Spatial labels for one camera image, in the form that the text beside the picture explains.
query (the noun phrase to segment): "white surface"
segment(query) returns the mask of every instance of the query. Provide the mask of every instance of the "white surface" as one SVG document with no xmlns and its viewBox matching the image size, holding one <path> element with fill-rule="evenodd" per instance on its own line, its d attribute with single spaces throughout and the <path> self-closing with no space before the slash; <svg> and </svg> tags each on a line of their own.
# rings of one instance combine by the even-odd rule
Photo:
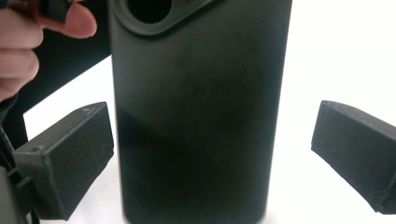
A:
<svg viewBox="0 0 396 224">
<path fill-rule="evenodd" d="M 114 116 L 109 62 L 29 111 L 25 116 L 29 136 L 74 109 L 99 101 L 108 101 Z M 375 213 L 310 150 L 321 100 L 352 105 L 396 125 L 395 87 L 394 0 L 294 0 L 268 211 L 262 223 L 396 223 L 396 216 Z M 123 223 L 117 154 L 68 223 Z"/>
</svg>

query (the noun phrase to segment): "finger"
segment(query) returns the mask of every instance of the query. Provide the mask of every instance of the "finger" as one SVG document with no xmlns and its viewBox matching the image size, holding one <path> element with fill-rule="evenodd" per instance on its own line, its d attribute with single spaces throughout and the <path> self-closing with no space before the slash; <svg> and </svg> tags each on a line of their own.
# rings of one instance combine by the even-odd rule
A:
<svg viewBox="0 0 396 224">
<path fill-rule="evenodd" d="M 43 41 L 40 26 L 22 14 L 0 10 L 0 49 L 33 49 Z"/>
<path fill-rule="evenodd" d="M 38 71 L 38 59 L 28 49 L 0 49 L 0 101 L 15 95 Z"/>
<path fill-rule="evenodd" d="M 42 17 L 34 12 L 35 20 L 44 28 L 74 38 L 87 38 L 96 33 L 96 20 L 91 12 L 79 3 L 73 2 L 64 23 Z"/>
</svg>

